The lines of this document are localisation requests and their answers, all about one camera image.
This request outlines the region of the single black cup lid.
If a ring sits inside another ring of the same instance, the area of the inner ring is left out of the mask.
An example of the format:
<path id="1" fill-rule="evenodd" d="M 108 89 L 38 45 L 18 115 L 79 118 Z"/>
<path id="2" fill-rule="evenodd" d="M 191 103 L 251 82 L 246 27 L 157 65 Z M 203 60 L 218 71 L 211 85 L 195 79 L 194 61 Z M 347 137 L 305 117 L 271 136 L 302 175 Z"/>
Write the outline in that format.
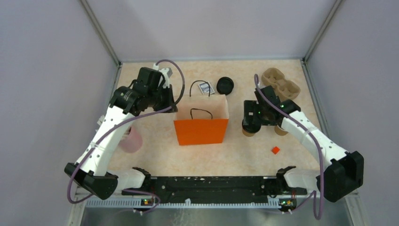
<path id="1" fill-rule="evenodd" d="M 260 129 L 261 129 L 261 125 L 256 125 L 256 124 L 242 124 L 242 129 L 248 131 L 248 132 L 252 132 L 252 133 L 257 133 Z"/>

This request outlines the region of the single brown paper cup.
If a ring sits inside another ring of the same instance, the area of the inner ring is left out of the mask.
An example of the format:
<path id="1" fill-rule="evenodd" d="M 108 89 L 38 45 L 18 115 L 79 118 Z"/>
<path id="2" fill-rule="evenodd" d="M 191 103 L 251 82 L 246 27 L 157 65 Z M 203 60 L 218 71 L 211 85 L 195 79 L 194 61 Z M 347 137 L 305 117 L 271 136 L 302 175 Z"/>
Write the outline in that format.
<path id="1" fill-rule="evenodd" d="M 242 130 L 242 133 L 246 137 L 253 137 L 256 134 L 256 133 L 248 132 L 248 131 L 246 131 L 244 129 Z"/>

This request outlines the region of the orange paper bag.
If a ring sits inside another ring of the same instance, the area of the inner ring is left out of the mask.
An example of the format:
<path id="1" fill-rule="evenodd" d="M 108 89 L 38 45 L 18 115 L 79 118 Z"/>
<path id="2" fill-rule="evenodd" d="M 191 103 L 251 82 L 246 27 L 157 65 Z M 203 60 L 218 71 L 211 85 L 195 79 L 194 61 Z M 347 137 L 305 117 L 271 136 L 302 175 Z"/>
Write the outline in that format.
<path id="1" fill-rule="evenodd" d="M 207 145 L 223 142 L 228 122 L 229 109 L 226 95 L 189 95 L 177 104 L 174 127 L 179 145 Z"/>

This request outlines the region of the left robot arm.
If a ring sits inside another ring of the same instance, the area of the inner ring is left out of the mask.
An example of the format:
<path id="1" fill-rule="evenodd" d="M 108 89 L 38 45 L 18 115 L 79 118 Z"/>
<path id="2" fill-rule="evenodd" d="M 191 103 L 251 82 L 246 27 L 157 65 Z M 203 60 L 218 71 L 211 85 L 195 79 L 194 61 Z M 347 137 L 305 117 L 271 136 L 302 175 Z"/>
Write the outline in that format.
<path id="1" fill-rule="evenodd" d="M 169 81 L 171 75 L 170 68 L 142 67 L 128 87 L 121 86 L 114 91 L 105 117 L 86 151 L 64 168 L 70 178 L 68 186 L 75 182 L 102 200 L 125 188 L 133 188 L 142 195 L 150 191 L 151 182 L 142 170 L 132 168 L 110 173 L 108 164 L 133 121 L 149 116 L 143 111 L 152 108 L 151 115 L 177 112 Z"/>

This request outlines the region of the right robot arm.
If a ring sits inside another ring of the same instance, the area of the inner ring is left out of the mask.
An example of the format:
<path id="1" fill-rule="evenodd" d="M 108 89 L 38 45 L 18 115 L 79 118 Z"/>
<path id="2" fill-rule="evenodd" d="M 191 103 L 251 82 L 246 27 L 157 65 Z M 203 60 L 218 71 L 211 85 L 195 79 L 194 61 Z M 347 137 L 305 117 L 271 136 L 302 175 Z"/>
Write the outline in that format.
<path id="1" fill-rule="evenodd" d="M 243 102 L 242 129 L 253 135 L 262 126 L 277 126 L 294 136 L 319 163 L 318 170 L 288 167 L 276 181 L 282 194 L 294 188 L 316 190 L 336 202 L 363 185 L 364 157 L 349 152 L 328 138 L 290 99 L 281 101 L 271 86 L 255 89 L 256 100 Z"/>

